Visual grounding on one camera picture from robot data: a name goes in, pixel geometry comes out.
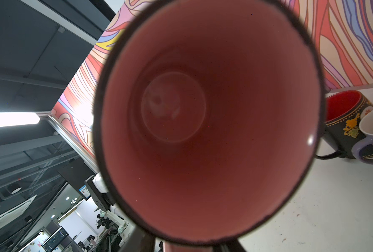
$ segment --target black mug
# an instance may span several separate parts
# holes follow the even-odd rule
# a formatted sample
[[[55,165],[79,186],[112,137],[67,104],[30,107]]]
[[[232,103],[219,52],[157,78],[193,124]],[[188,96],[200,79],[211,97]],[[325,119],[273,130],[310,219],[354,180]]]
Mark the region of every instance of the black mug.
[[[316,159],[336,157],[354,159],[353,146],[366,136],[359,129],[361,119],[373,110],[373,104],[359,91],[343,91],[326,99],[327,112],[323,139],[335,152]],[[373,157],[373,145],[360,152],[364,159]]]

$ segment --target pink object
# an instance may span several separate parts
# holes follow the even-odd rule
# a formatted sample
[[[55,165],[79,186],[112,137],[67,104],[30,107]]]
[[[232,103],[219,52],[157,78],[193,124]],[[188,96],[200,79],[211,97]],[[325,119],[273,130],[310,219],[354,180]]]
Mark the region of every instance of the pink object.
[[[323,128],[322,71],[279,8],[158,1],[113,49],[95,101],[96,155],[121,208],[152,234],[236,239],[306,174]]]

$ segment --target yellow flower decoration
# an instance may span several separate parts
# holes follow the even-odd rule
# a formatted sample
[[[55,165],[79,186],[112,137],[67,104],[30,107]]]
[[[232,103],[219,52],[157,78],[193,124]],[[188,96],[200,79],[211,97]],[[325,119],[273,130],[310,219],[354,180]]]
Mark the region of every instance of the yellow flower decoration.
[[[357,113],[356,117],[346,121],[346,127],[343,129],[345,135],[349,135],[353,138],[357,138],[359,134],[359,127],[357,126],[357,119],[360,117],[360,114]]]

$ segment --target ceiling light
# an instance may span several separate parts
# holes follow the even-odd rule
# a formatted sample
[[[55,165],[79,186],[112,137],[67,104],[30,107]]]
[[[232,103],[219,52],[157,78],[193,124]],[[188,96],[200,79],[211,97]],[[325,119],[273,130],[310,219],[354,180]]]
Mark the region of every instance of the ceiling light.
[[[0,113],[0,127],[37,124],[39,116],[34,112],[4,112]]]

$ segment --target dark ceiling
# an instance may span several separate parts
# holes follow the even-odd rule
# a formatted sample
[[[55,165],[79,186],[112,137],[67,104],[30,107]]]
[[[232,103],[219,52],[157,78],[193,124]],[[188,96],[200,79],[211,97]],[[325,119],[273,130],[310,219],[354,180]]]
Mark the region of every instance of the dark ceiling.
[[[109,24],[106,16],[113,17],[103,0],[40,2],[95,39]],[[91,48],[22,1],[0,0],[0,112],[50,111]],[[57,170],[78,158],[54,133],[46,121],[0,128],[0,214],[37,194],[22,216],[0,229],[0,251],[22,242],[65,183]],[[15,183],[22,189],[10,194],[8,185]],[[25,221],[28,216],[33,222]]]

